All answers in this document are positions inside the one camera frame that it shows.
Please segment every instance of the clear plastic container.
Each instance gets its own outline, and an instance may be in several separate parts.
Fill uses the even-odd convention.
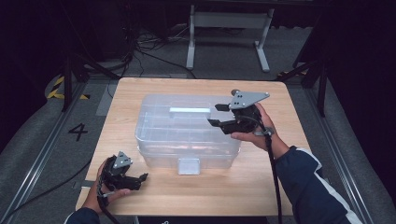
[[[147,95],[135,130],[138,150],[146,164],[177,168],[181,175],[231,167],[241,142],[207,121],[233,119],[232,112],[215,108],[231,100],[231,96]]]

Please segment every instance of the person's right hand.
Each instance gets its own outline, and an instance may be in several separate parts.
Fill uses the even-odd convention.
[[[261,104],[256,103],[255,104],[257,108],[260,111],[260,114],[262,115],[262,123],[264,124],[264,127],[266,128],[271,128],[272,129],[272,150],[274,153],[274,158],[277,159],[283,154],[285,154],[288,150],[289,147],[280,139],[279,135],[276,132],[276,128],[274,123],[272,122],[271,118],[268,116],[268,114],[265,112],[265,109],[262,107]],[[255,135],[253,133],[232,133],[231,138],[238,139],[241,141],[246,141],[246,142],[251,142],[253,143],[256,147],[262,148],[264,150],[268,150],[267,146],[265,145],[265,137],[261,135]]]

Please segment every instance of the dark jacket sleeve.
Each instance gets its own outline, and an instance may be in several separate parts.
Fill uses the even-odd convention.
[[[99,224],[99,216],[91,208],[80,208],[68,217],[65,224]]]
[[[321,176],[321,163],[308,150],[291,147],[276,160],[276,173],[297,223],[361,223],[347,202]]]

